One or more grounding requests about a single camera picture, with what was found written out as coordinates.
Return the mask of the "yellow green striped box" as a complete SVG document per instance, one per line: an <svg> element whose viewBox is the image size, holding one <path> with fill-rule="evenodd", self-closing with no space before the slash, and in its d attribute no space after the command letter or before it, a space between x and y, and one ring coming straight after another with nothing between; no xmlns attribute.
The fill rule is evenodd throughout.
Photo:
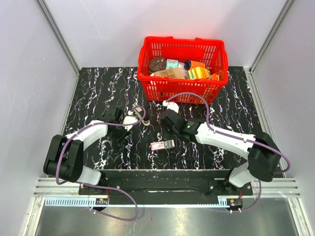
<svg viewBox="0 0 315 236"><path fill-rule="evenodd" d="M208 69L203 67L195 67L187 71L188 78L194 79L208 79L211 74Z"/></svg>

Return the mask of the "red plastic shopping basket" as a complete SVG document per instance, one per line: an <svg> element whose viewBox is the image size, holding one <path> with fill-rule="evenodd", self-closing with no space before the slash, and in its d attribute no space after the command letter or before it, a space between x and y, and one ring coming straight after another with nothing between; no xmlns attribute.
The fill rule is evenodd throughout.
<svg viewBox="0 0 315 236"><path fill-rule="evenodd" d="M161 76L152 76L149 64L153 58L164 57L176 59L179 62L186 60L199 61L206 65L211 74L217 74L217 81L210 79L180 79ZM189 95L196 93L211 104L217 94L228 83L228 56L225 44L217 39L177 39L172 36L147 36L138 58L137 77L142 83L146 98L151 101L164 101L179 94L175 102L201 104L201 99Z"/></svg>

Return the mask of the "orange small packet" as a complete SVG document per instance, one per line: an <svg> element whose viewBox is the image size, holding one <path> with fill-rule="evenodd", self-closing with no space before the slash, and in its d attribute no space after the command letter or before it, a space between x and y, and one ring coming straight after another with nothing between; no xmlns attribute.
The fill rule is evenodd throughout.
<svg viewBox="0 0 315 236"><path fill-rule="evenodd" d="M207 78L208 80L211 80L211 81L219 81L220 80L220 76L216 73L210 75L210 77Z"/></svg>

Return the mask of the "brown round cookie pack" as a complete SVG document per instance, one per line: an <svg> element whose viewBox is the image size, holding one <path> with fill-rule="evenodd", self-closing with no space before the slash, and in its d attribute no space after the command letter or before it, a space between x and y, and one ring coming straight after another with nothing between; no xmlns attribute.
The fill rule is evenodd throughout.
<svg viewBox="0 0 315 236"><path fill-rule="evenodd" d="M149 62L149 71L155 73L166 69L167 59L164 57L155 57Z"/></svg>

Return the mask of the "orange bottle blue cap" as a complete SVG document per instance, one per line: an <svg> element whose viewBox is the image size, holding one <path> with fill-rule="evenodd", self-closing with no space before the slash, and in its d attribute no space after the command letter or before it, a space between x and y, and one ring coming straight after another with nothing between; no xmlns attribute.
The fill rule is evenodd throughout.
<svg viewBox="0 0 315 236"><path fill-rule="evenodd" d="M196 67L206 68L206 64L203 62L193 60L186 60L184 63L184 69L187 71Z"/></svg>

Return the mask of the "brown cardboard box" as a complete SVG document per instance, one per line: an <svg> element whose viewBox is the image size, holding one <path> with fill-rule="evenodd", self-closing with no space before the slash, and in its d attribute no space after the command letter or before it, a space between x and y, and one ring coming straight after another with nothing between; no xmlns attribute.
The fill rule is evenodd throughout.
<svg viewBox="0 0 315 236"><path fill-rule="evenodd" d="M169 68L166 70L157 71L150 76L162 77L162 78L175 78L186 79L186 74L179 67Z"/></svg>

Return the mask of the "light blue small box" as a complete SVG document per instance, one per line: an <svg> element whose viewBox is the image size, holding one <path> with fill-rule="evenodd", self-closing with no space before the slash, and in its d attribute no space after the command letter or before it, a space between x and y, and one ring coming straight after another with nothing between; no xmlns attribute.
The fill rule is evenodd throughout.
<svg viewBox="0 0 315 236"><path fill-rule="evenodd" d="M175 59L167 59L166 60L166 69L176 68L179 66L179 61Z"/></svg>

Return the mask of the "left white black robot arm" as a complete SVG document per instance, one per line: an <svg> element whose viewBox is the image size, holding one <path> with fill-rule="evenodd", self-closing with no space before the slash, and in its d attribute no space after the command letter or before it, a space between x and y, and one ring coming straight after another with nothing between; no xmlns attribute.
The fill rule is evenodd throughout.
<svg viewBox="0 0 315 236"><path fill-rule="evenodd" d="M95 194L105 192L107 183L101 172L84 165L84 151L97 140L111 136L115 144L121 144L130 134L133 116L125 116L119 108L111 108L92 120L84 128L65 136L55 135L50 143L43 165L44 174L65 181L89 184Z"/></svg>

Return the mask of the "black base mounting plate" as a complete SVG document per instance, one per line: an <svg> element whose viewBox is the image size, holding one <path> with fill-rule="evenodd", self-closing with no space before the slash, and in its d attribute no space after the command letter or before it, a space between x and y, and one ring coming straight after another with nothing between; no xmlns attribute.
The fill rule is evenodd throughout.
<svg viewBox="0 0 315 236"><path fill-rule="evenodd" d="M211 195L253 195L252 185L225 187L229 170L104 170L101 184L128 193L149 191L188 191Z"/></svg>

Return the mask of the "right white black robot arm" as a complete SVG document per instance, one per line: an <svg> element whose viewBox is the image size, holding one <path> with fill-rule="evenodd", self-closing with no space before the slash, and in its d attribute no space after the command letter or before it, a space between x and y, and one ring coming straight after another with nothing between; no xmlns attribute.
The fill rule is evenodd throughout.
<svg viewBox="0 0 315 236"><path fill-rule="evenodd" d="M279 149L271 137L241 134L208 126L201 119L185 120L177 112L167 109L159 120L164 134L176 137L184 142L222 148L241 156L247 161L239 167L232 168L224 180L224 190L230 195L236 194L248 182L259 180L271 182L280 161Z"/></svg>

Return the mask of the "beige staple remover tool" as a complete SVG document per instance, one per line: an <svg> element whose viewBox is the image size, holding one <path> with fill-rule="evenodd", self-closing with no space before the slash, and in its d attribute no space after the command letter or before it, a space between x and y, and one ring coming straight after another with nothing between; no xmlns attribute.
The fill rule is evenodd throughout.
<svg viewBox="0 0 315 236"><path fill-rule="evenodd" d="M142 124L144 126L150 125L150 118L144 107L138 105L137 103L133 103L132 109L132 112L135 113L140 119L142 119Z"/></svg>

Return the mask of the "small staples box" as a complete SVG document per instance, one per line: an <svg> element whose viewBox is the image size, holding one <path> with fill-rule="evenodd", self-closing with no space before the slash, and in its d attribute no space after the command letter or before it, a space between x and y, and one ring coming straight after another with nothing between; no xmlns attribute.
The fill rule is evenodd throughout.
<svg viewBox="0 0 315 236"><path fill-rule="evenodd" d="M169 148L174 148L174 147L175 147L174 140L151 143L151 150L163 150L163 149L169 149Z"/></svg>

